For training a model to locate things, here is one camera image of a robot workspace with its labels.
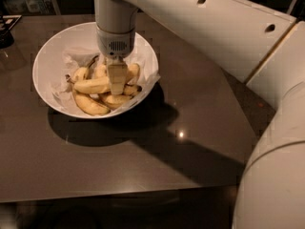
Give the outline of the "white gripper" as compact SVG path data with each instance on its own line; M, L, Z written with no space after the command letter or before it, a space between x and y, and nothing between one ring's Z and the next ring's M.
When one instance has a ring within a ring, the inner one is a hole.
M114 33L96 28L96 33L99 50L109 58L107 60L107 73L110 80L111 93L114 95L122 94L128 70L128 66L122 58L126 58L133 51L135 30Z

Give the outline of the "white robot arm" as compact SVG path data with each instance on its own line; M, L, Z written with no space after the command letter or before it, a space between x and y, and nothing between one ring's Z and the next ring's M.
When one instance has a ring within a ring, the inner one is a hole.
M305 23L247 0L94 0L102 38L133 5L276 110L239 185L233 229L305 229Z

